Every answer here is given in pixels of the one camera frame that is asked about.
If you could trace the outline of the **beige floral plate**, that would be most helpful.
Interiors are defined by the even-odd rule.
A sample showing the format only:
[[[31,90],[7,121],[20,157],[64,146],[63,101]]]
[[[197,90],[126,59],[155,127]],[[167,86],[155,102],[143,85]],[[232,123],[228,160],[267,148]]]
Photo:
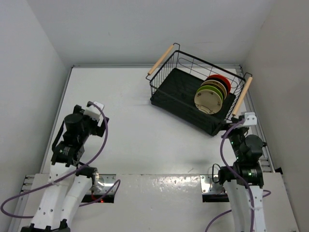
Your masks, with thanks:
[[[206,114],[215,114],[222,108],[220,96],[212,90],[201,90],[196,93],[194,103],[197,109]]]

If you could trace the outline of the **orange plate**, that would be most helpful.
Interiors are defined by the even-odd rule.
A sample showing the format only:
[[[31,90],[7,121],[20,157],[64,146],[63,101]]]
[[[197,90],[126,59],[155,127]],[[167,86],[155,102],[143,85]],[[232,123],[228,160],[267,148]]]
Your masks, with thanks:
[[[229,93],[230,93],[231,83],[230,83],[230,81],[226,77],[224,77],[224,76],[222,76],[220,74],[213,74],[213,75],[210,75],[207,79],[210,79],[210,78],[217,78],[217,79],[223,80],[228,85]]]

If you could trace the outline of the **brown patterned plate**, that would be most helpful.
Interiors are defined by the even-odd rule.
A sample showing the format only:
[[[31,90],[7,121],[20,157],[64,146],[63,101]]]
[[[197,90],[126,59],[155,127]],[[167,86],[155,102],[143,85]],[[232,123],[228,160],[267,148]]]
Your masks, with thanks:
[[[223,99],[225,100],[226,97],[227,97],[227,89],[225,88],[225,86],[220,83],[219,81],[216,81],[216,80],[206,80],[204,81],[200,86],[206,86],[206,85],[209,85],[209,86],[213,86],[213,87],[216,87],[217,89],[219,89],[223,95]]]

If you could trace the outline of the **green plate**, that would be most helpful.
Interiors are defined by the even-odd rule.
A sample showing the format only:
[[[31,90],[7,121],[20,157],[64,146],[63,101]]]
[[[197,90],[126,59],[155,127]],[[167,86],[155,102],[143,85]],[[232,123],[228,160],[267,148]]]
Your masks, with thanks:
[[[222,92],[221,92],[217,87],[210,86],[210,85],[205,85],[205,86],[200,87],[200,88],[196,91],[196,93],[199,93],[199,92],[202,91],[202,90],[211,90],[211,91],[214,91],[215,93],[217,93],[217,94],[219,95],[220,99],[221,99],[222,101],[224,101],[224,96],[223,96]]]

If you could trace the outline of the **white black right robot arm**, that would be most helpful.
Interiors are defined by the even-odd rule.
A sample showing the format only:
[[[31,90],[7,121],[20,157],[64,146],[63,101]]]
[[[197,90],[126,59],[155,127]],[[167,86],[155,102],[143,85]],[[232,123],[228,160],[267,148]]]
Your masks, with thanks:
[[[236,157],[231,166],[223,161],[218,178],[227,192],[237,232],[267,231],[263,209],[264,179],[259,163],[266,143],[257,135],[247,135],[249,127],[256,124],[255,113],[242,113],[228,124],[220,144],[221,157],[226,140],[230,142]]]

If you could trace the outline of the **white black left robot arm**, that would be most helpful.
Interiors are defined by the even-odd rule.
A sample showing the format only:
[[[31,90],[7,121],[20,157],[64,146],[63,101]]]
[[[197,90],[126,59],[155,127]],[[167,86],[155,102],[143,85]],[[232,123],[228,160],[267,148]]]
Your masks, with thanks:
[[[85,109],[76,105],[73,113],[65,116],[52,144],[48,186],[31,223],[21,231],[70,231],[83,197],[98,182],[97,168],[80,164],[80,159],[90,136],[107,136],[108,119],[103,109],[99,102],[88,102]]]

